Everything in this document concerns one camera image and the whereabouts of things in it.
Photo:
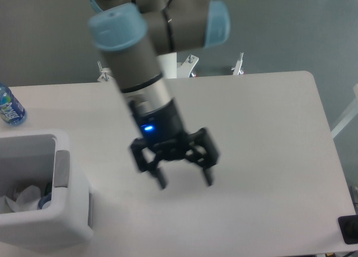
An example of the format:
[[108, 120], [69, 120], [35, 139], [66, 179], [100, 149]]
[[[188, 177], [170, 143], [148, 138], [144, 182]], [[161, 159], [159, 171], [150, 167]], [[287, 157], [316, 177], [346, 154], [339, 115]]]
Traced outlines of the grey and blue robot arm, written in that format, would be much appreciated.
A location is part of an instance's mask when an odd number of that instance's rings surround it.
[[130, 145], [140, 172], [167, 186], [161, 161], [186, 160], [212, 185], [219, 151], [208, 129], [186, 131], [165, 81], [160, 55], [224, 43], [230, 14], [212, 0], [89, 0], [95, 47], [111, 70], [141, 136]]

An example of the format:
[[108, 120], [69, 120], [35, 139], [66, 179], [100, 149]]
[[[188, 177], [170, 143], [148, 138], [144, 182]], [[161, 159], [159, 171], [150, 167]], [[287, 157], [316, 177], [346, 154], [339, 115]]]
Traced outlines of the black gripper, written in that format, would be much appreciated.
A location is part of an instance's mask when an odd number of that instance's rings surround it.
[[[163, 190], [167, 180], [158, 166], [159, 162], [186, 159], [201, 168], [207, 186], [213, 185], [211, 168], [218, 163], [220, 154], [207, 128], [200, 128], [188, 135], [174, 100], [144, 114], [139, 112], [139, 106], [133, 100], [129, 102], [129, 108], [142, 134], [130, 145], [140, 172], [149, 172]], [[154, 159], [150, 162], [143, 153], [146, 148], [154, 153]]]

